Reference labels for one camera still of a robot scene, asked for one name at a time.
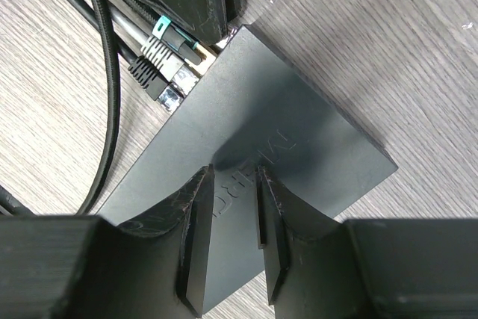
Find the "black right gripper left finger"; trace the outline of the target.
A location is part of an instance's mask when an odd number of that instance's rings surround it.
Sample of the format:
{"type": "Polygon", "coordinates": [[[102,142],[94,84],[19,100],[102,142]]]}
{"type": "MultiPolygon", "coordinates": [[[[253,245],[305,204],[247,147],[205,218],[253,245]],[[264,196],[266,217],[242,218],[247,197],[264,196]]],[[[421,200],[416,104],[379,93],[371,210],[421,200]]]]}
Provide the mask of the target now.
{"type": "Polygon", "coordinates": [[[214,168],[142,214],[1,218],[3,318],[198,318],[214,168]]]}

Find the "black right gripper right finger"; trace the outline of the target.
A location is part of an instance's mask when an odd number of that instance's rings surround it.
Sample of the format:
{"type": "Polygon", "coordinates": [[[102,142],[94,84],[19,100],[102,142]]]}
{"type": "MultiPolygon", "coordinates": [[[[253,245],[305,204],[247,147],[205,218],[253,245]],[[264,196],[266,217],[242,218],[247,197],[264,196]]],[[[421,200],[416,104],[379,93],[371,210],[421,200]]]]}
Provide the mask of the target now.
{"type": "Polygon", "coordinates": [[[475,219],[338,222],[256,173],[258,241],[277,318],[475,318],[475,219]]]}

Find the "black network switch box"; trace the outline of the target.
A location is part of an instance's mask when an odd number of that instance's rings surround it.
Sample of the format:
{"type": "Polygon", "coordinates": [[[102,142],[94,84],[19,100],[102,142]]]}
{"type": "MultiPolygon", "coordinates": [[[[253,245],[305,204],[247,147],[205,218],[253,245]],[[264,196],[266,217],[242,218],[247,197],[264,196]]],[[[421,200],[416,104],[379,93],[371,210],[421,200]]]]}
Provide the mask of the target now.
{"type": "Polygon", "coordinates": [[[207,164],[215,184],[205,311],[264,269],[255,216],[258,166],[330,217],[397,170],[378,140],[251,25],[238,29],[99,212],[123,223],[207,164]]]}

